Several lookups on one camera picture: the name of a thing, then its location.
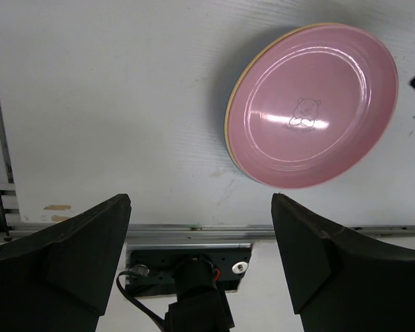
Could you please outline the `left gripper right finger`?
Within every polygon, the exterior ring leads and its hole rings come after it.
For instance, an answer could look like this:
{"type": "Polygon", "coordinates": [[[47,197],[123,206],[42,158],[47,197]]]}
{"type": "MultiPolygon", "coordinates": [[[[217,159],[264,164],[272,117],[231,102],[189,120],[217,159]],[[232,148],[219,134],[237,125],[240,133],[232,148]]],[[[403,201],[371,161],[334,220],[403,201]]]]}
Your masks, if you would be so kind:
{"type": "Polygon", "coordinates": [[[328,220],[284,194],[271,214],[305,331],[415,331],[415,250],[328,220]]]}

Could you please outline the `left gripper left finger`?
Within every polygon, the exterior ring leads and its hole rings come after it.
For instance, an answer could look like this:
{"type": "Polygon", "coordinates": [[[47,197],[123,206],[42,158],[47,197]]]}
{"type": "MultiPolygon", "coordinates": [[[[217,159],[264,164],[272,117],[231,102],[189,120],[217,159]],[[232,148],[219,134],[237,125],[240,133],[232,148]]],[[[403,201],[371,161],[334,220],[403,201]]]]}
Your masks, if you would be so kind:
{"type": "Polygon", "coordinates": [[[94,331],[105,314],[131,201],[118,194],[0,245],[0,331],[94,331]]]}

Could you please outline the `pink plate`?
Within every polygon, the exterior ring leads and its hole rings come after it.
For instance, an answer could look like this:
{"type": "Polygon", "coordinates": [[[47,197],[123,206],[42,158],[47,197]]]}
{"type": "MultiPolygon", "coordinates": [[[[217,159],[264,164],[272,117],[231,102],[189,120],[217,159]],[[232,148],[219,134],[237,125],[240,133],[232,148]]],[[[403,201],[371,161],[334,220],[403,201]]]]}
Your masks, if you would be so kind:
{"type": "Polygon", "coordinates": [[[396,108],[398,70],[371,33],[335,24],[291,35],[260,57],[236,94],[248,99],[252,149],[230,127],[236,159],[261,184],[319,185],[349,170],[384,134],[396,108]]]}

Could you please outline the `yellow-orange plate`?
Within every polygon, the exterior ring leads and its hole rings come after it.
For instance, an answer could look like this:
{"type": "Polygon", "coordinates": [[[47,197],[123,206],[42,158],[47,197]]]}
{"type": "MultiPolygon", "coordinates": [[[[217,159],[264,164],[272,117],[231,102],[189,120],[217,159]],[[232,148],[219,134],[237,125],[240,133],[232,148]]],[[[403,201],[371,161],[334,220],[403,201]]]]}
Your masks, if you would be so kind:
{"type": "Polygon", "coordinates": [[[289,30],[287,33],[278,36],[276,39],[272,40],[270,43],[266,44],[256,55],[254,55],[251,60],[246,64],[246,66],[244,67],[244,69],[242,70],[242,72],[240,73],[240,75],[238,76],[236,82],[234,83],[234,86],[230,92],[229,98],[228,98],[228,103],[227,106],[225,108],[225,117],[224,117],[224,139],[225,139],[225,145],[226,148],[228,150],[228,154],[229,157],[231,159],[231,161],[234,163],[234,165],[236,166],[236,168],[240,168],[239,163],[236,161],[232,148],[231,148],[231,143],[230,143],[230,137],[229,137],[229,133],[230,133],[230,118],[231,118],[231,112],[232,112],[232,106],[234,103],[234,99],[235,96],[237,94],[237,91],[239,89],[239,87],[241,86],[241,83],[243,81],[243,79],[246,77],[246,75],[248,74],[248,71],[252,68],[252,66],[255,64],[255,62],[262,57],[265,53],[267,53],[274,45],[276,45],[277,43],[279,43],[281,40],[290,37],[291,35],[294,35],[296,33],[299,33],[303,30],[307,30],[310,28],[315,28],[318,26],[327,26],[327,25],[335,25],[338,24],[337,22],[320,22],[320,23],[315,23],[315,24],[309,24],[306,26],[302,26],[293,30],[289,30]]]}

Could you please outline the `blue plate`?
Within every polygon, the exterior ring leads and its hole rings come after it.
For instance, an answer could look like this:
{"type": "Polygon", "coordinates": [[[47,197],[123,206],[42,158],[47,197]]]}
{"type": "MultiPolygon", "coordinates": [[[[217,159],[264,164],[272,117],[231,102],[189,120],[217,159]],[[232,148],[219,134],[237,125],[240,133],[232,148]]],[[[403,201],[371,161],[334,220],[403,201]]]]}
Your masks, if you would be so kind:
{"type": "MultiPolygon", "coordinates": [[[[238,129],[238,126],[240,126],[242,128],[242,137],[244,139],[244,143],[240,145],[241,149],[247,149],[250,150],[252,149],[252,143],[253,140],[252,138],[249,137],[249,135],[246,133],[246,130],[248,128],[248,123],[247,123],[247,117],[248,117],[248,99],[249,97],[245,97],[242,98],[242,96],[239,96],[239,101],[235,102],[236,100],[236,96],[234,99],[234,103],[232,106],[232,112],[231,112],[231,118],[230,118],[230,127],[232,127],[232,129],[238,129]]],[[[234,154],[234,157],[236,159],[236,151],[234,150],[234,145],[231,144],[231,148],[234,154]]],[[[240,168],[237,168],[242,174],[244,174],[246,177],[252,179],[255,182],[260,183],[260,181],[258,181],[254,176],[252,176],[251,174],[249,174],[247,172],[246,168],[243,168],[242,164],[241,164],[241,159],[236,159],[236,161],[239,163],[240,168]]]]}

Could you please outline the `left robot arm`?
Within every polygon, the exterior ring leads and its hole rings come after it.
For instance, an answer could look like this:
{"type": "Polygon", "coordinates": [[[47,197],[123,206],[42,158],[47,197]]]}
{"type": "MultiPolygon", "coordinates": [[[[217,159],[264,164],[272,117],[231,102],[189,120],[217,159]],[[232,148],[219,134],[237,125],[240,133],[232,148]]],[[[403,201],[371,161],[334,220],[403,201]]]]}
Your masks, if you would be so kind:
{"type": "MultiPolygon", "coordinates": [[[[0,331],[94,331],[112,286],[131,201],[118,194],[69,220],[0,245],[0,331]]],[[[274,194],[271,214],[294,312],[305,331],[415,331],[415,250],[360,234],[274,194]]],[[[229,331],[214,264],[169,267],[177,300],[161,331],[229,331]]]]}

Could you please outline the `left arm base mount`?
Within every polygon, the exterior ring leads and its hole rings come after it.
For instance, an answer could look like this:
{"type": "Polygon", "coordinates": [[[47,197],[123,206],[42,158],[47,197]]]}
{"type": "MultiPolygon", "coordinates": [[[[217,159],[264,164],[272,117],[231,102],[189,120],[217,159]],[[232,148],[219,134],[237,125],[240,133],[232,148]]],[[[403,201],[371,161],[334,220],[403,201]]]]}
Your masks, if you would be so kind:
{"type": "Polygon", "coordinates": [[[236,291],[252,256],[250,244],[135,249],[127,254],[125,289],[134,297],[183,296],[194,289],[236,291]]]}

